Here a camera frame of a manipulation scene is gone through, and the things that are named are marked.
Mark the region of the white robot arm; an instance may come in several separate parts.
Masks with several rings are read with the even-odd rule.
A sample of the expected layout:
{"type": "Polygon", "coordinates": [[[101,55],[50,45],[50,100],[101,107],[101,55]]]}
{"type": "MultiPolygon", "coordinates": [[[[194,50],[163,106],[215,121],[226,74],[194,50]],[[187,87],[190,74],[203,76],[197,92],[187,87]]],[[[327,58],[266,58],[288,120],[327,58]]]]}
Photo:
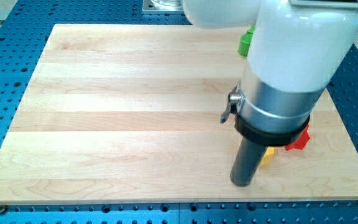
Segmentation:
{"type": "Polygon", "coordinates": [[[308,118],[358,35],[358,1],[183,0],[187,19],[207,29],[255,25],[240,116],[267,133],[308,118]]]}

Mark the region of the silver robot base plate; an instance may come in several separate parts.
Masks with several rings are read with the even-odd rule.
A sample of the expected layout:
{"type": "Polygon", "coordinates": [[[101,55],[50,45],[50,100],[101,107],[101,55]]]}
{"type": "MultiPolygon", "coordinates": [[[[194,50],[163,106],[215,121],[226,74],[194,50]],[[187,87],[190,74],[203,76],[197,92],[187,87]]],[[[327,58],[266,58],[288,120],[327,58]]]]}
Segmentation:
{"type": "Polygon", "coordinates": [[[182,11],[180,0],[142,0],[142,10],[150,12],[182,11]]]}

